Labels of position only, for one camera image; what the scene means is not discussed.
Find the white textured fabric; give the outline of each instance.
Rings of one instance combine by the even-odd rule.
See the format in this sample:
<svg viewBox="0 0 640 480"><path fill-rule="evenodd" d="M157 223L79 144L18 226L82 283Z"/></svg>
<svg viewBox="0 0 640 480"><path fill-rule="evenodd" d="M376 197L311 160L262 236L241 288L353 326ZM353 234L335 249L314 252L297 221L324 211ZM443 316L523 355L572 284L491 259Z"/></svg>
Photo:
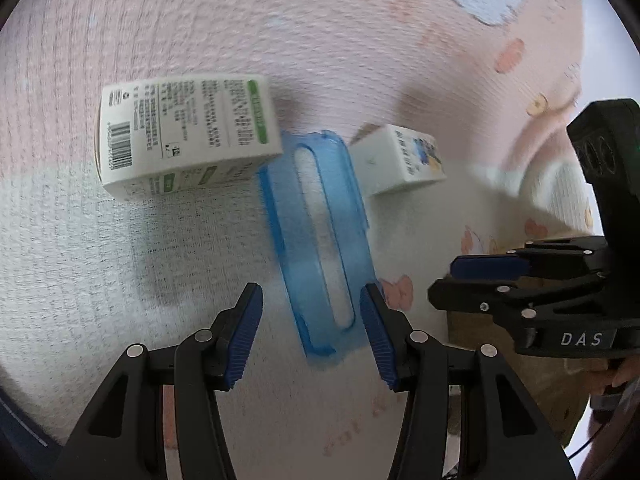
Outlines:
<svg viewBox="0 0 640 480"><path fill-rule="evenodd" d="M257 182L114 202L93 161L100 89L262 73L287 130L433 134L449 179L367 209L377 274L445 340L426 291L453 256L588 227L563 129L579 11L523 0L489 27L454 0L21 0L0 32L2 387L63 441L128 344L175 344L255 281L264 318L219 396L238 478L385 478L404 398L368 348L308 365Z"/></svg>

